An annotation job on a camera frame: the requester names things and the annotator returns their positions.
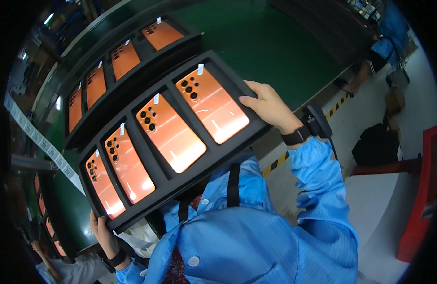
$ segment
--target black shorts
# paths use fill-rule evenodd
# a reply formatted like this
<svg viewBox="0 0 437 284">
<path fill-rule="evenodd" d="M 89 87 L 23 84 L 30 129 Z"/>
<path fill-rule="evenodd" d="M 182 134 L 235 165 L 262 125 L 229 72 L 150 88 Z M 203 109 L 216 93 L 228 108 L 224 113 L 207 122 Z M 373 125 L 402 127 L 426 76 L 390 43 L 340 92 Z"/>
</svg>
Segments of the black shorts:
<svg viewBox="0 0 437 284">
<path fill-rule="evenodd" d="M 373 74 L 378 73 L 378 71 L 380 71 L 387 64 L 387 61 L 373 50 L 370 50 L 365 58 L 365 62 L 370 64 L 371 72 Z"/>
</svg>

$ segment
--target orange smartphone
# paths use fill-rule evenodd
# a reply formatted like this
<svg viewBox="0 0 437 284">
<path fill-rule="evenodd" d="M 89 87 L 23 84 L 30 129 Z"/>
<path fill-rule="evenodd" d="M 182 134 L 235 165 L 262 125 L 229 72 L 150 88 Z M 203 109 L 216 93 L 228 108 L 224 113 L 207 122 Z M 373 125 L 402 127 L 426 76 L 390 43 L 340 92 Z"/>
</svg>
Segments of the orange smartphone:
<svg viewBox="0 0 437 284">
<path fill-rule="evenodd" d="M 139 110 L 136 119 L 176 173 L 185 171 L 206 152 L 206 145 L 161 94 Z"/>
<path fill-rule="evenodd" d="M 88 109 L 106 92 L 102 61 L 86 76 L 86 100 Z"/>
<path fill-rule="evenodd" d="M 201 75 L 196 69 L 182 78 L 176 88 L 215 142 L 222 144 L 250 120 L 206 68 L 202 69 Z"/>
<path fill-rule="evenodd" d="M 39 188 L 40 188 L 39 174 L 36 173 L 35 177 L 34 177 L 34 190 L 35 190 L 35 194 L 37 194 L 37 192 L 39 191 Z"/>
<path fill-rule="evenodd" d="M 54 241 L 53 243 L 55 244 L 55 247 L 56 247 L 56 249 L 58 250 L 58 253 L 61 256 L 67 256 L 66 253 L 64 252 L 64 250 L 62 249 L 61 244 L 59 243 L 59 241 Z"/>
<path fill-rule="evenodd" d="M 102 158 L 97 150 L 85 164 L 86 170 L 89 173 L 92 185 L 96 190 L 99 200 L 102 202 L 108 216 L 111 219 L 118 217 L 125 211 L 124 204 L 119 199 L 111 180 L 108 177 L 108 173 L 105 170 Z"/>
<path fill-rule="evenodd" d="M 155 50 L 161 50 L 170 43 L 184 37 L 179 31 L 163 20 L 160 24 L 157 22 L 153 23 L 141 32 Z"/>
<path fill-rule="evenodd" d="M 45 215 L 45 204 L 44 204 L 44 199 L 42 198 L 42 194 L 40 194 L 39 196 L 39 208 L 42 213 L 42 216 Z"/>
<path fill-rule="evenodd" d="M 70 95 L 69 100 L 69 133 L 81 119 L 81 85 Z"/>
<path fill-rule="evenodd" d="M 48 233 L 50 234 L 50 237 L 53 237 L 55 235 L 55 230 L 53 230 L 53 227 L 50 223 L 50 218 L 47 218 L 47 221 L 45 222 L 45 226 L 47 226 Z"/>
<path fill-rule="evenodd" d="M 111 65 L 113 66 L 114 77 L 117 81 L 141 61 L 136 54 L 131 40 L 127 40 L 111 53 L 111 62 Z"/>
<path fill-rule="evenodd" d="M 119 182 L 132 204 L 155 190 L 154 183 L 143 167 L 124 123 L 105 141 L 105 148 Z"/>
</svg>

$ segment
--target person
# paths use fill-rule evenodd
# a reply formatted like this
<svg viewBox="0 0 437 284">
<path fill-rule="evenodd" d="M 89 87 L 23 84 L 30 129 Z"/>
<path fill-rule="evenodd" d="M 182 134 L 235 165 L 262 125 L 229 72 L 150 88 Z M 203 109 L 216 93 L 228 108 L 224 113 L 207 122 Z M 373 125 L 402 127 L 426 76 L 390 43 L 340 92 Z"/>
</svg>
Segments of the person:
<svg viewBox="0 0 437 284">
<path fill-rule="evenodd" d="M 48 284 L 93 284 L 109 273 L 96 254 L 80 255 L 74 264 L 67 264 L 62 259 L 49 258 L 48 248 L 40 242 L 34 241 L 31 245 L 42 259 L 36 269 Z"/>
<path fill-rule="evenodd" d="M 384 18 L 379 25 L 379 31 L 382 38 L 373 37 L 376 42 L 362 62 L 354 80 L 350 84 L 343 83 L 343 79 L 339 81 L 340 87 L 352 94 L 352 96 L 359 91 L 369 74 L 375 75 L 387 63 L 396 68 L 402 51 L 408 43 L 408 22 L 392 0 L 387 2 Z"/>
<path fill-rule="evenodd" d="M 245 82 L 258 98 L 241 96 L 240 102 L 282 135 L 303 126 L 272 87 Z M 355 283 L 358 234 L 347 218 L 346 188 L 331 144 L 310 136 L 288 148 L 300 190 L 296 206 L 306 209 L 299 213 L 298 225 L 292 227 L 275 212 L 249 149 L 211 175 L 196 210 L 189 206 L 184 212 L 182 202 L 174 200 L 162 207 L 167 233 L 148 268 L 127 256 L 115 267 L 118 282 L 166 283 L 172 256 L 178 253 L 183 262 L 177 271 L 180 283 Z M 236 163 L 238 206 L 230 207 L 227 193 L 235 179 L 230 169 Z M 114 259 L 119 246 L 105 222 L 105 216 L 97 219 L 91 212 L 91 230 L 107 258 Z"/>
</svg>

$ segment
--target white bag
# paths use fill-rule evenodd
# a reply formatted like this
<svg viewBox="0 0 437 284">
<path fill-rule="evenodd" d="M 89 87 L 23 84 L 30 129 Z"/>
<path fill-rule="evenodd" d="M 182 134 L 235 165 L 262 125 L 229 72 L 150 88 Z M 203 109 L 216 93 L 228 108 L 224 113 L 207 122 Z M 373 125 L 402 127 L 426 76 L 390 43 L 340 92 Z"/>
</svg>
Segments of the white bag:
<svg viewBox="0 0 437 284">
<path fill-rule="evenodd" d="M 135 253 L 142 258 L 150 258 L 155 246 L 159 242 L 159 238 L 149 226 L 146 219 L 141 219 L 129 229 L 121 234 L 114 234 L 128 243 Z"/>
</svg>

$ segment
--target hand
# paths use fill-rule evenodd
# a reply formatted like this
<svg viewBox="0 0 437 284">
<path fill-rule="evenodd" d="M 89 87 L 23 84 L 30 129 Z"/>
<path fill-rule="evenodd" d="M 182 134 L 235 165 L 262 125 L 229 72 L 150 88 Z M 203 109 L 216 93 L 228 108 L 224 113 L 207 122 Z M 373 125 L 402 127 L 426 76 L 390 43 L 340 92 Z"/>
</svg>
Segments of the hand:
<svg viewBox="0 0 437 284">
<path fill-rule="evenodd" d="M 254 110 L 263 121 L 278 128 L 282 135 L 294 133 L 303 126 L 271 86 L 253 81 L 244 82 L 258 98 L 240 96 L 239 101 Z"/>
<path fill-rule="evenodd" d="M 113 259 L 119 253 L 119 245 L 116 236 L 112 234 L 106 227 L 106 217 L 96 218 L 91 210 L 90 227 L 97 241 L 101 245 L 108 259 Z"/>
<path fill-rule="evenodd" d="M 35 250 L 36 253 L 42 253 L 42 246 L 38 241 L 34 241 L 31 243 L 32 249 Z"/>
</svg>

